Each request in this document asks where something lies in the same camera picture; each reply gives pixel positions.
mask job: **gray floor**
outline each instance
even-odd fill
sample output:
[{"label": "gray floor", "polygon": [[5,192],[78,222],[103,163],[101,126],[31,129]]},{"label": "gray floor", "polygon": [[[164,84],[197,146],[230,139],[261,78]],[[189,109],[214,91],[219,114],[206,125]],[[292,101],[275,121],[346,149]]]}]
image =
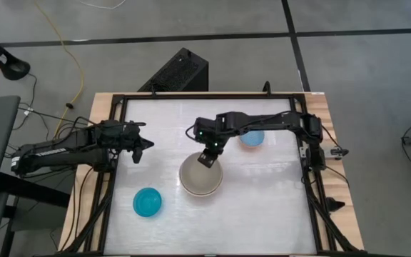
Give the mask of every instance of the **gray floor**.
[{"label": "gray floor", "polygon": [[[288,30],[283,7],[275,0],[127,0],[115,10],[77,1],[39,3],[68,40]],[[411,1],[295,0],[289,4],[297,31],[411,28]],[[55,40],[31,0],[0,0],[0,42]],[[411,256],[411,165],[400,148],[400,137],[411,125],[411,34],[315,37],[299,42],[310,87],[326,92],[339,142],[350,149],[344,164],[366,249]],[[260,91],[266,80],[277,91],[302,90],[289,39],[72,46],[85,71],[86,89],[68,117],[87,116],[95,92],[137,90],[181,47],[209,60],[211,91]],[[8,50],[28,61],[38,76],[35,109],[61,115],[64,103],[79,87],[72,60],[59,46]],[[32,78],[7,81],[0,76],[0,96],[17,94],[29,101],[32,83]],[[47,122],[53,131],[56,121]],[[45,132],[41,120],[33,116],[12,134],[11,142],[41,141]],[[54,186],[59,179],[45,183]],[[66,181],[61,190],[70,190],[71,184],[72,180]],[[31,204],[21,201],[20,206],[27,209]],[[45,209],[50,213],[47,217],[40,215]],[[49,232],[61,226],[64,210],[48,206],[35,210],[20,218],[17,226],[32,228],[42,221],[42,229],[18,232],[12,256],[53,253]],[[54,233],[58,240],[61,229]]]}]

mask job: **black metal frame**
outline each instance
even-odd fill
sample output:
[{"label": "black metal frame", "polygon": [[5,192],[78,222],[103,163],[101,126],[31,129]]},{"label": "black metal frame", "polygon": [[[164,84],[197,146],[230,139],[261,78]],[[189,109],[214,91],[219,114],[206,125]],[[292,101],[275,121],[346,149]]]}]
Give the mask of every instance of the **black metal frame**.
[{"label": "black metal frame", "polygon": [[[142,100],[142,99],[287,99],[290,102],[290,107],[292,110],[296,110],[295,104],[296,102],[298,102],[301,108],[300,111],[303,113],[308,112],[304,94],[272,94],[272,92],[270,91],[270,85],[265,86],[265,89],[267,89],[266,94],[194,94],[194,93],[191,93],[191,94],[143,94],[143,95],[116,94],[116,95],[113,95],[113,98],[112,98],[109,118],[114,119],[116,115],[117,106],[121,105],[119,121],[124,121],[126,117],[127,103],[128,101],[134,100],[134,99],[137,99],[137,100]],[[303,142],[300,139],[297,139],[297,142],[298,142],[298,147],[303,146]],[[307,166],[306,161],[304,161],[303,158],[301,159],[301,166],[303,169],[303,175],[305,177],[305,185],[310,185],[310,179],[308,176],[309,168]],[[318,187],[317,190],[318,190],[318,196],[319,196],[320,202],[323,205],[323,207],[326,209],[325,192],[324,192],[324,187],[323,187],[323,181],[321,179],[321,174],[320,172],[316,172],[313,175],[314,175],[315,180],[317,181],[317,187]],[[113,187],[115,185],[116,172],[111,173],[110,176],[111,177],[108,181],[107,190],[113,190]],[[99,174],[98,180],[96,182],[96,190],[93,195],[93,204],[91,207],[92,213],[96,210],[96,207],[99,204],[99,198],[101,195],[102,186],[103,186],[103,174]],[[315,209],[309,201],[308,201],[308,208],[309,208],[310,220],[311,220],[312,228],[313,228],[313,238],[315,242],[316,251],[321,252],[323,251],[323,246],[321,243],[320,228],[318,225],[318,220],[317,220]],[[104,251],[104,245],[106,242],[106,234],[107,234],[107,229],[108,229],[108,222],[109,222],[109,217],[110,217],[110,210],[111,210],[111,203],[106,207],[106,210],[103,212],[103,220],[101,224],[101,232],[99,235],[99,242],[98,242],[98,249],[97,249],[99,253],[103,253]],[[330,241],[330,245],[329,245],[330,249],[335,250],[335,240],[328,228],[326,228],[326,233],[327,233],[328,240]],[[93,232],[88,234],[85,240],[85,248],[84,248],[85,252],[91,250],[92,237],[93,237]]]}]

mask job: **small blue bowl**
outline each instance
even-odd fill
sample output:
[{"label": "small blue bowl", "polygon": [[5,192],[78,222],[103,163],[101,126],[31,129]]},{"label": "small blue bowl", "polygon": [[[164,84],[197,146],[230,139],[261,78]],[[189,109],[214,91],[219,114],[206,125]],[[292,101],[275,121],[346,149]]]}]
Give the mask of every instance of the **small blue bowl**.
[{"label": "small blue bowl", "polygon": [[264,131],[250,131],[245,135],[239,136],[240,141],[249,147],[259,146],[264,141]]},{"label": "small blue bowl", "polygon": [[142,217],[155,215],[162,203],[160,193],[154,188],[142,188],[133,199],[134,211]]}]

